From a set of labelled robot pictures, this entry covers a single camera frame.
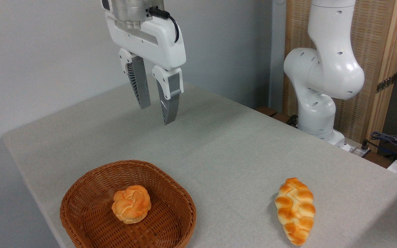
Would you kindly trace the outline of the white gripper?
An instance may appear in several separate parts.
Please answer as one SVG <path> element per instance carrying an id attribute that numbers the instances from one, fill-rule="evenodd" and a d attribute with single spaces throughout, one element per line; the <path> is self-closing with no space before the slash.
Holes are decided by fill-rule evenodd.
<path id="1" fill-rule="evenodd" d="M 140 29 L 124 28 L 124 23 L 117 21 L 108 11 L 105 17 L 112 40 L 121 47 L 120 63 L 139 107 L 145 109 L 151 105 L 143 60 L 146 59 L 156 64 L 152 73 L 159 91 L 164 124 L 175 121 L 180 94 L 184 92 L 182 70 L 179 68 L 186 62 L 182 35 L 175 42 L 174 24 L 159 17 L 142 22 Z"/>

